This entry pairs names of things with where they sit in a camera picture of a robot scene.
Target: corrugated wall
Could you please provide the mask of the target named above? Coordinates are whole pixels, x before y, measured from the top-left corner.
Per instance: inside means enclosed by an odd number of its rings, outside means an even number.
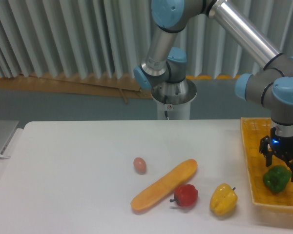
[[[151,0],[0,0],[0,77],[50,73],[86,78],[133,76],[156,25]],[[293,0],[233,0],[240,11],[293,56]],[[188,75],[234,77],[259,66],[219,26],[200,15],[175,42],[188,54]]]

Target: yellow basket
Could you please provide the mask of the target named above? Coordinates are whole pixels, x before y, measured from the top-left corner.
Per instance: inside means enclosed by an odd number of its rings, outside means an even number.
[[[274,210],[293,212],[293,183],[278,194],[272,193],[263,182],[268,171],[265,158],[259,153],[260,139],[270,134],[270,118],[241,118],[241,134],[245,160],[248,168],[253,204]],[[285,165],[285,162],[272,156],[272,165]]]

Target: green bell pepper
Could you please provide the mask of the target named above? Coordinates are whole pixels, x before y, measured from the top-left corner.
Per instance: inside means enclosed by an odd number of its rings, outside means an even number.
[[[271,167],[263,176],[264,184],[274,193],[279,193],[285,189],[290,178],[291,171],[287,167],[277,165]]]

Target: yellow bell pepper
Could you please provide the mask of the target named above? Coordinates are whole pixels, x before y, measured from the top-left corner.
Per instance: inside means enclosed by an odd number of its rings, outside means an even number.
[[[213,193],[209,207],[216,215],[224,215],[231,211],[238,200],[238,196],[229,184],[219,185]]]

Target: cardboard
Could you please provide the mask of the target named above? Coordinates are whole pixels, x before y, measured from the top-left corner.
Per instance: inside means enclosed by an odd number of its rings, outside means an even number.
[[[31,77],[37,77],[36,73],[32,73]],[[76,73],[71,77],[67,78],[64,72],[60,73],[57,77],[53,77],[50,73],[44,74],[41,78],[51,79],[51,80],[61,80],[74,83],[82,84],[92,84],[110,88],[126,89],[139,91],[140,85],[137,83],[136,79],[132,78],[128,73],[125,73],[120,79],[117,79],[116,74],[113,74],[113,77],[109,77],[107,72],[103,72],[100,78],[97,78],[93,73],[85,79],[81,79],[79,74]]]
[[[121,97],[125,103],[128,102],[127,98],[152,98],[150,91],[147,92],[141,89],[134,91],[73,81],[24,76],[0,79],[0,89]]]

